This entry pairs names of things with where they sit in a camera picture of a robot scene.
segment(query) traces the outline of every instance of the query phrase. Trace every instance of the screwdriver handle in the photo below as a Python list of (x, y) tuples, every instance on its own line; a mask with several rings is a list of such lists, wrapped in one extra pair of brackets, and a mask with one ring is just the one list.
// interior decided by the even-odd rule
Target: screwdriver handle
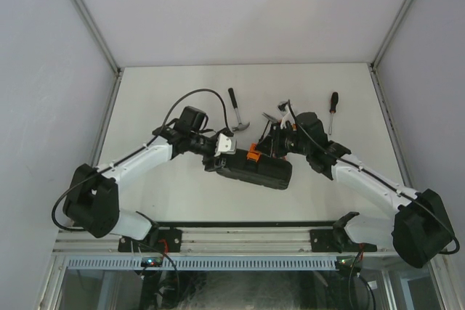
[(230, 93), (232, 107), (236, 109), (238, 107), (238, 102), (235, 100), (234, 90), (232, 87), (230, 87), (227, 91)]
[(335, 113), (336, 112), (336, 106), (339, 102), (339, 94), (337, 92), (333, 92), (331, 95), (331, 106), (329, 108), (330, 113)]

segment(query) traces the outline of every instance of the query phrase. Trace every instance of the orange object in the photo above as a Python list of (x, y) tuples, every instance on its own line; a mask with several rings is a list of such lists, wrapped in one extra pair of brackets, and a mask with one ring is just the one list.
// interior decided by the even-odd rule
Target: orange object
[(252, 143), (250, 150), (247, 153), (247, 160), (252, 160), (257, 162), (260, 159), (261, 152), (255, 150), (256, 143)]

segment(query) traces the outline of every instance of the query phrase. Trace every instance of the hammer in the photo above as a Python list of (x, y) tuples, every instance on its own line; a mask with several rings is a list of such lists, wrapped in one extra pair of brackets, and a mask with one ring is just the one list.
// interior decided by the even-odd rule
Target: hammer
[(245, 129), (248, 128), (250, 123), (242, 123), (242, 120), (240, 119), (239, 110), (238, 110), (238, 102), (235, 100), (233, 88), (230, 87), (227, 91), (230, 93), (232, 106), (234, 107), (235, 116), (238, 117), (238, 123), (239, 123), (237, 127), (233, 127), (232, 130), (233, 131), (244, 131)]

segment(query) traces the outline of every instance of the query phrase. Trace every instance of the red and black screwdriver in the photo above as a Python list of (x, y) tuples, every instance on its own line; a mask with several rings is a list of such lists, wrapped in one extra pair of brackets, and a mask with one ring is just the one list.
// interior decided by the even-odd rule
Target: red and black screwdriver
[(333, 92), (333, 94), (331, 95), (331, 106), (329, 107), (329, 113), (331, 117), (329, 119), (328, 134), (330, 135), (333, 133), (333, 116), (334, 116), (334, 113), (336, 112), (336, 106), (338, 102), (339, 102), (339, 94), (337, 92)]

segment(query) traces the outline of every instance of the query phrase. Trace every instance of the hammer head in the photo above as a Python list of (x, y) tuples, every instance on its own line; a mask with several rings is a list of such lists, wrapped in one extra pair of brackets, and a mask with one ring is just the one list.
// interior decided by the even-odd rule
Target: hammer head
[(234, 126), (234, 127), (232, 128), (232, 130), (233, 130), (234, 132), (244, 131), (244, 130), (247, 129), (249, 126), (250, 126), (250, 123), (239, 123), (239, 125)]

